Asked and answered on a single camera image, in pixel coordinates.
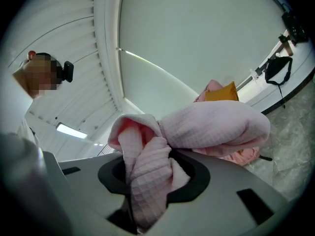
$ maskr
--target gray plastic surface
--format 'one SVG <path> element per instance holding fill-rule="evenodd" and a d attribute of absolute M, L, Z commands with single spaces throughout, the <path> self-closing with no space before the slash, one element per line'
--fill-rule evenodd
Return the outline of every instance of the gray plastic surface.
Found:
<path fill-rule="evenodd" d="M 209 169 L 210 183 L 195 200 L 170 204 L 146 235 L 237 236 L 251 230 L 254 232 L 257 225 L 236 193 L 243 189 L 252 189 L 275 213 L 287 204 L 277 191 L 239 165 L 195 152 L 179 151 L 202 162 Z M 124 198 L 109 193 L 97 178 L 99 168 L 118 156 L 122 154 L 62 162 L 62 169 L 81 169 L 65 177 L 54 156 L 45 154 L 51 185 L 70 217 L 74 235 L 131 235 L 105 219 L 105 216 L 121 207 Z"/>
<path fill-rule="evenodd" d="M 292 200 L 279 211 L 277 211 L 272 217 L 267 219 L 260 226 L 244 233 L 242 236 L 264 236 L 269 235 L 276 227 L 283 222 L 284 218 L 288 216 L 292 208 L 295 206 L 297 200 Z"/>

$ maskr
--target white shirt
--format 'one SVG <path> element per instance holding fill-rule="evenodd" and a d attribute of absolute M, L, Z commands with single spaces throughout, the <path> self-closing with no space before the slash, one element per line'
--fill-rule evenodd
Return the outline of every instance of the white shirt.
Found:
<path fill-rule="evenodd" d="M 41 148 L 38 138 L 33 135 L 24 118 L 33 99 L 8 72 L 1 78 L 0 85 L 0 132 L 15 133 Z"/>

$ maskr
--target person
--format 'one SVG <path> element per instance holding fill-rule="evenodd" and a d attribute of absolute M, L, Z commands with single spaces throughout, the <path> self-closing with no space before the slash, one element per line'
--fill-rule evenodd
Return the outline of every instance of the person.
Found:
<path fill-rule="evenodd" d="M 47 53 L 36 54 L 35 51 L 30 51 L 28 58 L 21 63 L 19 69 L 11 76 L 6 74 L 3 79 L 5 90 L 1 91 L 7 99 L 3 114 L 14 117 L 14 122 L 8 121 L 12 118 L 1 118 L 0 131 L 15 133 L 18 137 L 26 138 L 42 148 L 24 115 L 34 99 L 45 95 L 47 90 L 56 90 L 63 80 L 65 80 L 64 69 L 55 58 Z"/>

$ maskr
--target pink fabric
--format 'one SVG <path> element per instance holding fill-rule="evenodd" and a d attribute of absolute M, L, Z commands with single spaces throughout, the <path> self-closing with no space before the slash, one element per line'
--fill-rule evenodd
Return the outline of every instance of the pink fabric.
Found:
<path fill-rule="evenodd" d="M 215 81 L 211 80 L 209 84 L 206 86 L 206 88 L 202 91 L 202 93 L 195 99 L 194 102 L 201 102 L 206 100 L 206 92 L 213 92 L 213 91 L 218 91 L 222 89 L 222 85 Z"/>
<path fill-rule="evenodd" d="M 223 157 L 262 144 L 269 132 L 268 118 L 238 101 L 196 102 L 160 121 L 149 114 L 119 117 L 108 144 L 124 154 L 137 225 L 150 228 L 165 212 L 167 193 L 189 180 L 168 160 L 170 146 Z"/>
<path fill-rule="evenodd" d="M 244 166 L 259 157 L 259 147 L 246 148 L 243 151 L 234 152 L 221 159 Z"/>
<path fill-rule="evenodd" d="M 206 92 L 213 92 L 222 89 L 223 86 L 215 80 L 211 80 L 206 88 L 203 90 L 203 92 L 195 99 L 194 102 L 201 102 L 206 100 Z M 196 152 L 199 153 L 206 153 L 204 150 L 196 150 Z M 259 147 L 255 148 L 246 148 L 242 152 L 237 151 L 234 153 L 231 153 L 227 156 L 221 157 L 221 159 L 239 164 L 241 166 L 244 166 L 251 161 L 257 159 L 259 157 Z"/>

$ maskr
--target black strap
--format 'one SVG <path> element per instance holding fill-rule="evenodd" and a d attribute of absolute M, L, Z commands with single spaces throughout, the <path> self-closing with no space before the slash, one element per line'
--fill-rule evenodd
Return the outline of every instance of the black strap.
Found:
<path fill-rule="evenodd" d="M 280 90 L 280 94 L 281 94 L 281 102 L 282 102 L 282 105 L 283 105 L 283 108 L 285 108 L 285 104 L 284 104 L 284 97 L 282 96 L 282 91 L 281 91 L 281 88 L 280 86 L 282 86 L 284 83 L 286 83 L 289 79 L 290 79 L 290 76 L 291 76 L 291 68 L 292 68 L 292 60 L 293 59 L 289 59 L 289 66 L 287 68 L 287 72 L 286 72 L 286 75 L 283 79 L 283 81 L 281 83 L 277 83 L 275 81 L 270 81 L 270 80 L 266 80 L 266 83 L 268 84 L 273 84 L 275 86 L 278 86 L 279 90 Z"/>
<path fill-rule="evenodd" d="M 30 128 L 31 132 L 33 133 L 33 135 L 35 135 L 35 132 Z"/>

